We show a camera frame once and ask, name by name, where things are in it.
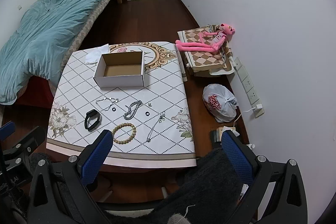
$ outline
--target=silver chain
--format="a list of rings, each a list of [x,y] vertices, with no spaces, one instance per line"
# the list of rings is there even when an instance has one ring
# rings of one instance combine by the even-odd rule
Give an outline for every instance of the silver chain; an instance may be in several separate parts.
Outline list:
[[[147,135],[147,142],[149,143],[151,141],[151,136],[152,136],[152,133],[154,131],[154,127],[157,125],[158,122],[162,122],[165,120],[165,117],[166,117],[166,114],[165,112],[163,112],[161,115],[160,115],[160,118],[157,120],[157,122],[155,123],[155,125],[152,127],[151,131],[148,133]]]
[[[136,114],[138,108],[139,108],[141,105],[142,105],[142,101],[140,101],[140,100],[131,103],[130,106],[126,106],[126,105],[125,105],[125,107],[128,108],[128,111],[123,115],[123,117],[125,118],[125,120],[128,121],[128,120],[132,119],[132,118],[135,116],[135,114]]]
[[[102,108],[100,106],[100,108],[103,111],[108,111],[111,108],[111,106],[113,106],[115,103],[119,102],[119,99],[117,99],[117,98],[112,98],[112,97],[108,98],[108,97],[105,97],[104,99],[96,100],[96,105],[98,105],[98,102],[101,102],[101,101],[104,101],[104,100],[109,100],[110,101],[110,105],[108,107],[106,107],[106,108]]]

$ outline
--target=blue duvet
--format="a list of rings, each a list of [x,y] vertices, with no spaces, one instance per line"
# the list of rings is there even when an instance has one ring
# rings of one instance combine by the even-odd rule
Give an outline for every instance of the blue duvet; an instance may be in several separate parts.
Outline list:
[[[60,65],[73,39],[101,0],[38,0],[0,50],[0,104],[11,105],[32,75],[60,79]]]

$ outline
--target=charging cable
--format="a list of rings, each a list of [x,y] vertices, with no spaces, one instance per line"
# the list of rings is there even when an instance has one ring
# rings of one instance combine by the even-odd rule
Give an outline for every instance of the charging cable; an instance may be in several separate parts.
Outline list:
[[[251,110],[255,111],[255,110],[261,110],[263,108],[262,104],[257,104],[256,107],[252,107],[249,110],[243,111],[242,113],[240,113],[240,115],[238,116],[237,119],[235,119],[235,121],[233,122],[233,127],[235,127],[235,122],[237,122],[237,120],[240,118],[240,116],[244,113],[244,112],[249,112]]]

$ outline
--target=open box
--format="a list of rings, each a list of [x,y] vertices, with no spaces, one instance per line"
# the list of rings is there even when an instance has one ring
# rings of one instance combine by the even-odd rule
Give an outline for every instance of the open box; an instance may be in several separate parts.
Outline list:
[[[144,86],[143,52],[102,54],[93,79],[100,88]]]

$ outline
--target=checkered cloth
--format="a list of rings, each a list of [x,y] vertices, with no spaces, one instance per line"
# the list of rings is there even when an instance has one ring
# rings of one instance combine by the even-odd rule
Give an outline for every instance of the checkered cloth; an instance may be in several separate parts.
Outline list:
[[[209,27],[201,27],[198,29],[192,29],[192,30],[187,30],[184,32],[186,41],[185,42],[198,42],[201,43],[199,33],[200,32],[210,32]],[[204,42],[205,44],[210,45],[210,41],[213,39],[213,37],[204,37]],[[201,66],[213,66],[213,68],[219,68],[223,67],[223,60],[221,58],[216,59],[214,57],[214,54],[211,52],[190,52],[195,66],[201,67]]]

